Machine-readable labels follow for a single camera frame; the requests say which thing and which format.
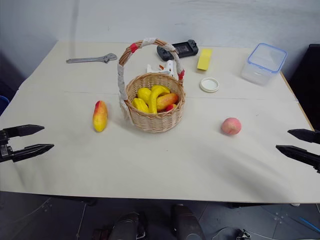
yellow sponge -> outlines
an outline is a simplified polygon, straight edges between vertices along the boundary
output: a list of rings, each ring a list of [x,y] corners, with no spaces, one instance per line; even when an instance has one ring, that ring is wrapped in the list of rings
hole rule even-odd
[[[212,49],[204,48],[201,51],[197,69],[207,70],[210,64],[210,58],[212,54]]]

black game controller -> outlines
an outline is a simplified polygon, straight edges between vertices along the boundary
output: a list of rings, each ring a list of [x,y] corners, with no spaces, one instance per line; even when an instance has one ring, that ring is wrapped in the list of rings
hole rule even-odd
[[[197,47],[197,43],[194,40],[188,40],[185,42],[175,43],[173,44],[176,52],[178,53],[179,58],[189,57],[197,55],[199,49]],[[174,57],[172,54],[164,50],[162,47],[158,46],[156,48],[157,53],[162,58],[163,61],[173,60]]]

wicker basket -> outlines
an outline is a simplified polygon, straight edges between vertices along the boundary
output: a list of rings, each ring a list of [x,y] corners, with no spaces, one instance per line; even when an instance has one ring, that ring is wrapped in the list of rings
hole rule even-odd
[[[176,69],[179,80],[164,73],[146,73],[134,78],[126,87],[124,82],[124,65],[130,56],[139,48],[155,44],[167,51],[170,51],[176,62]],[[157,38],[146,38],[137,41],[126,48],[118,63],[118,86],[120,91],[120,106],[126,117],[138,128],[150,133],[162,133],[176,126],[182,119],[185,92],[183,88],[184,69],[181,67],[180,59],[176,49],[165,41]],[[151,88],[153,85],[163,85],[172,93],[178,95],[177,107],[158,114],[145,113],[132,106],[131,102],[137,97],[139,88]]]

toy peach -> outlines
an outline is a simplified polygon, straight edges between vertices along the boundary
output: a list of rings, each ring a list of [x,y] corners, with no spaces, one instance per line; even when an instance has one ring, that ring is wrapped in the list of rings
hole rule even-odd
[[[235,117],[229,117],[221,125],[221,129],[224,133],[229,135],[235,135],[241,130],[241,122]]]

plastic container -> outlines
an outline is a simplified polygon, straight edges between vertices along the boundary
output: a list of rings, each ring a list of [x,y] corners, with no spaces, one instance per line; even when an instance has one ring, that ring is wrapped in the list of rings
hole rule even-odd
[[[244,64],[241,75],[250,82],[265,85],[280,72],[287,55],[285,50],[259,43]]]

